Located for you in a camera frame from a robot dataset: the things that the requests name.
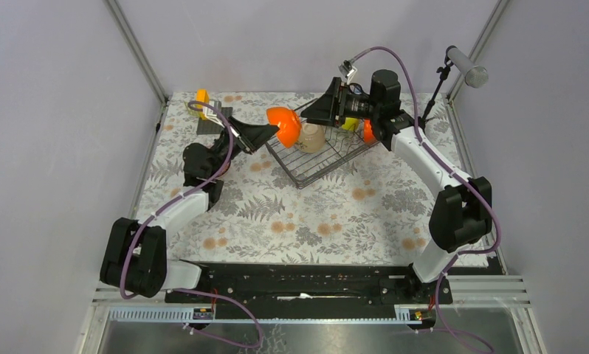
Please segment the orange bowl front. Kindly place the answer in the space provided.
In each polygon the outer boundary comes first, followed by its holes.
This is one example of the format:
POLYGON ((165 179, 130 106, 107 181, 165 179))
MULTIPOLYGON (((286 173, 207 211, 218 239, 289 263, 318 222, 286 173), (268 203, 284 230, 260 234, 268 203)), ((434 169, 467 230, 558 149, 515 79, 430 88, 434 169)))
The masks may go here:
POLYGON ((266 115, 269 124, 278 127, 275 136, 279 142, 285 148, 292 148, 298 141, 302 128, 297 113, 286 107, 271 107, 266 110, 266 115))

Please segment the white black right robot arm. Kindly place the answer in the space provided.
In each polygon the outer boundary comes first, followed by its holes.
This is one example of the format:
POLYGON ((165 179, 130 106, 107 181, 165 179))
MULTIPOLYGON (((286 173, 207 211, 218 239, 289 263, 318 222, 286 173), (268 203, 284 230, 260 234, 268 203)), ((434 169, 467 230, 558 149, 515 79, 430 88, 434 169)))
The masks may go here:
POLYGON ((301 112, 308 123, 337 127, 346 118, 369 122, 374 139, 403 159, 425 183, 435 203, 425 250, 412 263, 412 279, 405 283, 406 297, 416 304, 434 294, 433 282, 468 244, 492 230, 492 186, 453 166, 430 144, 424 130, 401 107, 397 73, 380 69, 371 77, 367 94, 356 94, 339 77, 326 92, 301 112))

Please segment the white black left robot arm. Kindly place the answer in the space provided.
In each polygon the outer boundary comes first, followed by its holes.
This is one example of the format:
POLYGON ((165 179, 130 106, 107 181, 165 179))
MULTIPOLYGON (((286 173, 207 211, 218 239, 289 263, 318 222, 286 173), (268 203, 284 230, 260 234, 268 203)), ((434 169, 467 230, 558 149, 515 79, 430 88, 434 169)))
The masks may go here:
POLYGON ((211 146, 194 142, 183 150, 181 192, 143 220, 119 218, 113 223, 100 281, 119 288, 124 299, 151 298, 178 288, 194 303, 210 295, 211 285, 201 277, 199 265, 168 258, 168 239, 216 205, 224 186, 219 176, 233 158, 254 153, 279 131, 276 125, 252 125, 233 117, 219 124, 221 133, 211 146))

